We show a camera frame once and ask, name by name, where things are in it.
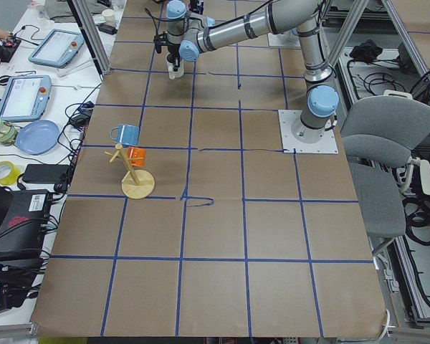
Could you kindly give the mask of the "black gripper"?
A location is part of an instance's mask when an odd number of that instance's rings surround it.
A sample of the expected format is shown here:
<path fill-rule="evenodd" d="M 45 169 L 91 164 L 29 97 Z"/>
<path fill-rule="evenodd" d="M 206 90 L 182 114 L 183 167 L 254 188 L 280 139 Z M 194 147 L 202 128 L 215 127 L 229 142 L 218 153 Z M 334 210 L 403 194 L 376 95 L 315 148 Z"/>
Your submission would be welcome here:
<path fill-rule="evenodd" d="M 179 53 L 179 49 L 181 44 L 177 43 L 171 43 L 167 42 L 167 50 L 168 54 L 166 55 L 166 61 L 169 63 L 172 63 L 173 70 L 179 70 L 181 67 L 181 56 Z"/>

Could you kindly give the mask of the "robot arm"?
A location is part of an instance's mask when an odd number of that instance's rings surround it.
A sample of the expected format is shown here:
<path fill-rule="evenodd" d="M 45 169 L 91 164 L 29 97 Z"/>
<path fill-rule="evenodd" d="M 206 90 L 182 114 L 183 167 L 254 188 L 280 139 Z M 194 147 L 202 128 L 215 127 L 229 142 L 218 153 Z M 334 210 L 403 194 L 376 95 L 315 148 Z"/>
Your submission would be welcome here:
<path fill-rule="evenodd" d="M 166 47 L 166 62 L 170 78 L 183 75 L 184 62 L 196 63 L 204 53 L 256 40 L 294 32 L 300 43 L 305 65 L 307 92 L 300 117 L 308 129 L 323 129 L 334 109 L 321 110 L 311 99 L 333 88 L 333 70 L 323 53 L 320 37 L 320 11 L 323 1 L 267 1 L 250 12 L 222 23 L 190 10 L 182 1 L 170 1 L 166 6 L 167 30 L 155 35 L 155 50 Z"/>

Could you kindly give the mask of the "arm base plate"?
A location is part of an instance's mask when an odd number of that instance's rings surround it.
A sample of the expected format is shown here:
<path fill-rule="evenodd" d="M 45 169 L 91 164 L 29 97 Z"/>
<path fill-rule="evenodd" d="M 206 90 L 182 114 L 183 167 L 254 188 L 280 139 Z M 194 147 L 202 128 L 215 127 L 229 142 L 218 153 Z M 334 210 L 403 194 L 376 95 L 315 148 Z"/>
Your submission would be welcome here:
<path fill-rule="evenodd" d="M 338 154 L 331 120 L 320 129 L 310 129 L 301 121 L 301 110 L 278 110 L 282 149 L 285 153 Z"/>
<path fill-rule="evenodd" d="M 274 49 L 300 49 L 300 42 L 297 35 L 291 31 L 283 34 L 267 35 L 269 48 Z"/>

